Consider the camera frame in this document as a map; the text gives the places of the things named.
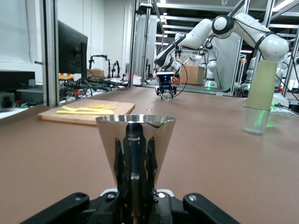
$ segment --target green light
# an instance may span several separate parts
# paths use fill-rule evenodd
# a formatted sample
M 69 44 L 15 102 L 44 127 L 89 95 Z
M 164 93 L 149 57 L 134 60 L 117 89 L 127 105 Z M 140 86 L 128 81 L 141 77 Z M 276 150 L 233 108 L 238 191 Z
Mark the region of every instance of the green light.
M 263 121 L 263 117 L 265 115 L 265 113 L 267 112 L 267 110 L 262 110 L 261 115 L 259 117 L 259 119 L 256 121 L 255 126 L 260 127 Z

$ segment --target table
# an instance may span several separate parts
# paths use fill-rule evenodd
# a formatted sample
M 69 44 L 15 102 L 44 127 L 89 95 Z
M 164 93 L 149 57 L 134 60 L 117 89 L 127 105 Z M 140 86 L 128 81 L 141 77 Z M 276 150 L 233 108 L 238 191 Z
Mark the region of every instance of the table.
M 241 130 L 244 98 L 183 92 L 164 102 L 145 87 L 93 98 L 135 103 L 131 114 L 176 118 L 158 189 L 178 199 L 200 193 L 243 224 L 298 223 L 298 117 L 270 115 L 259 136 Z M 73 192 L 95 199 L 116 187 L 97 127 L 37 120 L 47 109 L 0 122 L 2 223 L 21 222 Z

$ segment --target aluminum frame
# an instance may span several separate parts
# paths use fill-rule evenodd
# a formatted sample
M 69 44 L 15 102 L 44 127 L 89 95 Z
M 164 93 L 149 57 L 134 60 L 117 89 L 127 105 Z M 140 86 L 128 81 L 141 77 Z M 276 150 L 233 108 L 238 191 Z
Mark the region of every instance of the aluminum frame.
M 50 107 L 59 104 L 57 0 L 43 0 L 43 99 Z

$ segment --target black cable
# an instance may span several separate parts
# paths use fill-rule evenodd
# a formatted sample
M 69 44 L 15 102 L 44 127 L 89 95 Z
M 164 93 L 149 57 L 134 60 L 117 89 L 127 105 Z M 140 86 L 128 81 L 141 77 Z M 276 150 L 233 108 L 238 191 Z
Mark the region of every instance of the black cable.
M 173 98 L 175 98 L 175 97 L 177 97 L 179 94 L 181 94 L 182 93 L 182 91 L 184 91 L 184 89 L 185 89 L 185 87 L 187 86 L 187 82 L 188 82 L 188 72 L 187 72 L 187 69 L 186 69 L 186 67 L 183 65 L 183 63 L 181 63 L 181 62 L 179 62 L 183 67 L 184 67 L 184 69 L 185 69 L 185 71 L 186 71 L 186 84 L 185 84 L 185 86 L 183 87 L 183 89 L 181 90 L 181 92 L 179 92 L 177 95 L 175 95 Z

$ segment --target small clear object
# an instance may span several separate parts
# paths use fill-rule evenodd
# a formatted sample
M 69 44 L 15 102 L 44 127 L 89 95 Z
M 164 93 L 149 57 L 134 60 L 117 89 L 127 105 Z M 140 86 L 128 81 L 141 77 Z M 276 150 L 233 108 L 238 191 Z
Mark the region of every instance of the small clear object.
M 163 99 L 164 99 L 164 101 L 171 101 L 171 97 L 172 97 L 172 91 L 170 91 L 170 90 L 164 90 L 164 92 L 163 92 Z
M 246 107 L 242 130 L 262 135 L 267 127 L 270 110 L 258 110 Z

